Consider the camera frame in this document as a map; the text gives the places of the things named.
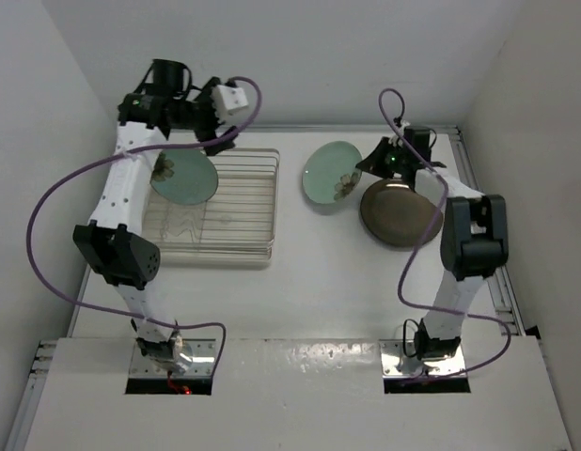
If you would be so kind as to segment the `teal flower plate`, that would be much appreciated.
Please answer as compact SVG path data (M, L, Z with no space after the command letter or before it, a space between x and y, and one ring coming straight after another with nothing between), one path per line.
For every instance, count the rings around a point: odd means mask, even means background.
M219 176L202 150L167 149L160 153L155 163L150 185L169 202L194 206L215 195Z
M308 200L330 205L343 200L360 182L362 161L358 148L346 141L333 141L318 148L306 161L302 188Z

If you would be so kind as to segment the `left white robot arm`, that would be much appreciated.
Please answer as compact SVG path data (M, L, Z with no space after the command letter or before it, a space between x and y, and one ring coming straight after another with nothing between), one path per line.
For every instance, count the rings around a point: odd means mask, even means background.
M217 130L249 106L238 82L236 77L212 77L191 98L189 68L178 61L153 60L118 106L116 150L101 198L88 222L73 231L86 263L125 302L141 355L171 373L181 373L190 362L180 328L155 292L161 254L142 236L149 190L157 174L169 168L165 155L176 150L169 143L172 132L192 131L192 150L203 159L233 148L239 128Z

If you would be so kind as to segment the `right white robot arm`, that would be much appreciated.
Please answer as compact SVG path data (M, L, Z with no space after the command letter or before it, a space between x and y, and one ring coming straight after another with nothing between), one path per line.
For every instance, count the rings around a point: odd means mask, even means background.
M408 191L432 209L420 240L441 226L442 281L417 325L414 357L432 360L455 354L462 326L476 294L509 258L507 204L499 194L484 194L453 177L431 160L430 132L406 127L383 137L356 168L380 179L398 176Z

